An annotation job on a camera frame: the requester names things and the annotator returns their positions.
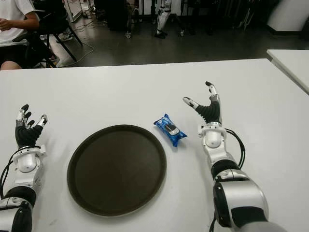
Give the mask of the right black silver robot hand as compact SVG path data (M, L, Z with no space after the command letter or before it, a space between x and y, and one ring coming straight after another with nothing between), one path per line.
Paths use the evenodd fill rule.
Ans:
M210 95L210 105L204 106L201 105L189 97L183 97L183 101L193 108L203 119L206 123L217 122L222 124L222 116L221 116L221 104L220 104L220 97L215 88L215 86L206 81L205 85L209 88Z

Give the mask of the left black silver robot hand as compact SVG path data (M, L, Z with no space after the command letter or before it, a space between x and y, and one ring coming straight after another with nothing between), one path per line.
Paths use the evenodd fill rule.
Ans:
M35 120L29 121L32 113L28 109L28 104L22 106L15 120L15 139L19 149L26 146L34 147L48 122L47 115L42 115L37 123Z

